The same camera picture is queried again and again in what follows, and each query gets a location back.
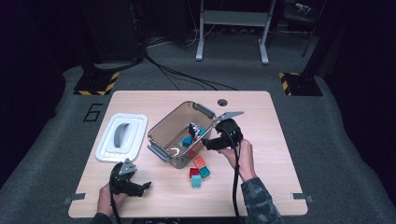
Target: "red cube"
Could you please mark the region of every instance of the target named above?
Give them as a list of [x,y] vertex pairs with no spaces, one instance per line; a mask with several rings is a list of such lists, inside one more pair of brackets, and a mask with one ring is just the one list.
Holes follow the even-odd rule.
[[198,168],[190,168],[190,178],[193,175],[199,175],[199,169]]

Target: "metal rack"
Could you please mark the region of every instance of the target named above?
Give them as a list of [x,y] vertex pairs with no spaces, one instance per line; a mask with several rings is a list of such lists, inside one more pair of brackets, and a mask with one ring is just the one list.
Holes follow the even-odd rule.
[[217,11],[205,10],[204,1],[201,0],[200,12],[200,35],[196,54],[196,61],[201,61],[204,54],[204,24],[222,24],[222,25],[242,25],[242,26],[262,26],[264,31],[262,38],[258,40],[262,63],[268,64],[268,55],[265,48],[265,39],[268,35],[271,19],[276,0],[271,0],[270,8],[267,12],[239,12],[239,11]]

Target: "hand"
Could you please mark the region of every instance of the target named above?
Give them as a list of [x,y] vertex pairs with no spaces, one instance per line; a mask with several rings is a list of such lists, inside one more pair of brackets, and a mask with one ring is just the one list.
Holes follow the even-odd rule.
[[[117,209],[122,205],[122,202],[127,197],[127,194],[113,194],[114,202],[116,203]],[[112,217],[113,208],[111,207],[111,198],[110,198],[110,185],[107,183],[99,190],[99,199],[97,206],[97,213],[103,213],[108,217]]]
[[[253,160],[253,146],[247,139],[242,139],[241,146],[236,147],[236,151],[239,153],[239,176],[241,176],[242,181],[247,181],[251,178],[257,177],[254,171],[254,160]],[[235,169],[236,158],[235,153],[232,149],[224,148],[218,150],[220,154],[223,154],[231,166]]]

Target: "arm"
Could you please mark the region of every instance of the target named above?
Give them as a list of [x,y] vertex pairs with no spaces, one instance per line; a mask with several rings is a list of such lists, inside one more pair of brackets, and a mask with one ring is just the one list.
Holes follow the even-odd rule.
[[241,185],[249,223],[285,223],[262,181],[256,177]]
[[[239,176],[242,183],[245,206],[249,223],[285,223],[283,217],[273,204],[272,197],[254,170],[253,146],[246,139],[241,141],[239,150]],[[219,150],[233,168],[235,168],[235,154],[233,150],[224,148]]]
[[[121,206],[122,202],[127,196],[128,195],[124,193],[113,194],[117,208]],[[93,217],[90,224],[111,224],[112,222],[110,217],[113,215],[113,208],[111,207],[110,198],[110,185],[107,183],[100,188],[96,215]]]

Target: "transparent plastic bin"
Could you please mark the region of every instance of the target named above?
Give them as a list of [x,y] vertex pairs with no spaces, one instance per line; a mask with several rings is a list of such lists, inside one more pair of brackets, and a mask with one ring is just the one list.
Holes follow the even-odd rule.
[[[163,161],[182,169],[204,147],[201,139],[210,137],[212,128],[216,125],[215,117],[215,113],[203,105],[192,101],[184,102],[148,132],[148,149]],[[201,130],[205,129],[205,133],[184,147],[182,142],[190,136],[190,123],[198,124]]]

